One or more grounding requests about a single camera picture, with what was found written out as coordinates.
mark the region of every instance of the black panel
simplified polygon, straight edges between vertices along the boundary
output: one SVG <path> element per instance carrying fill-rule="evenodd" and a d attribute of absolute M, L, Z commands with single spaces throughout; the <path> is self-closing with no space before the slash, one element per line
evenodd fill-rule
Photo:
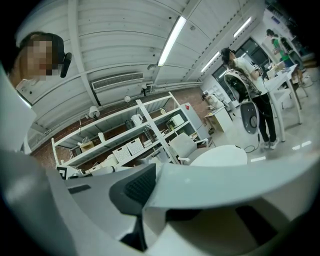
<path fill-rule="evenodd" d="M 71 195 L 79 193 L 81 191 L 89 190 L 89 189 L 91 189 L 91 187 L 87 184 L 68 188 Z"/>
<path fill-rule="evenodd" d="M 241 206 L 235 211 L 259 246 L 271 240 L 278 233 L 253 207 Z"/>
<path fill-rule="evenodd" d="M 155 186 L 154 163 L 115 183 L 109 190 L 109 197 L 121 213 L 139 217 Z"/>
<path fill-rule="evenodd" d="M 165 213 L 166 222 L 190 221 L 196 217 L 201 209 L 171 209 Z"/>

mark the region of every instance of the white shirt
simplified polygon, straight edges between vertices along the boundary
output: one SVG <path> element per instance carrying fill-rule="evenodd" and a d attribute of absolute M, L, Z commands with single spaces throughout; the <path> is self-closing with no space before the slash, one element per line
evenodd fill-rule
<path fill-rule="evenodd" d="M 215 107 L 216 109 L 220 109 L 224 106 L 224 104 L 220 100 L 218 100 L 218 98 L 213 94 L 210 94 L 207 100 L 209 104 Z"/>
<path fill-rule="evenodd" d="M 265 88 L 264 85 L 264 81 L 262 79 L 261 76 L 259 76 L 257 78 L 257 80 L 254 80 L 251 77 L 251 73 L 252 71 L 255 70 L 255 67 L 252 66 L 245 58 L 235 58 L 234 60 L 235 65 L 240 68 L 243 69 L 243 71 L 245 72 L 245 74 L 249 77 L 249 79 L 251 80 L 251 82 L 256 86 L 256 88 L 261 92 L 261 95 L 266 94 L 268 91 Z"/>

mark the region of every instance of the chair backrest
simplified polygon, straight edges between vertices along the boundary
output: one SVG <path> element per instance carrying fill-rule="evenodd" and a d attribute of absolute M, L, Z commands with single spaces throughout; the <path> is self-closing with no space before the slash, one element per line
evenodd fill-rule
<path fill-rule="evenodd" d="M 197 149 L 197 144 L 184 132 L 171 140 L 169 145 L 181 158 L 187 158 L 193 151 Z"/>

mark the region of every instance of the black pants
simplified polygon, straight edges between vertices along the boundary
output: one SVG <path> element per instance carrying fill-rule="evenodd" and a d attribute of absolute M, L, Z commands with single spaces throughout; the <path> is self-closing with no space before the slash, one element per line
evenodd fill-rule
<path fill-rule="evenodd" d="M 274 142 L 277 138 L 274 116 L 272 113 L 271 103 L 268 94 L 261 95 L 252 99 L 259 109 L 260 124 L 259 129 L 264 142 Z M 267 134 L 266 124 L 268 125 L 270 139 Z"/>

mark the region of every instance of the headset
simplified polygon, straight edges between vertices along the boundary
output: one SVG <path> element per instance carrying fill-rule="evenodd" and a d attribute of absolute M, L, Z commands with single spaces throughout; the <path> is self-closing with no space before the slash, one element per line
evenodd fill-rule
<path fill-rule="evenodd" d="M 60 77 L 65 78 L 72 60 L 72 53 L 71 52 L 65 53 L 64 41 L 60 36 L 52 33 L 43 33 L 43 32 L 40 32 L 40 35 L 51 39 L 52 47 L 55 47 L 57 50 L 58 65 L 61 66 Z"/>
<path fill-rule="evenodd" d="M 72 60 L 72 53 L 71 52 L 65 53 L 63 56 L 62 69 L 61 69 L 61 73 L 60 73 L 61 78 L 66 77 L 71 60 Z"/>

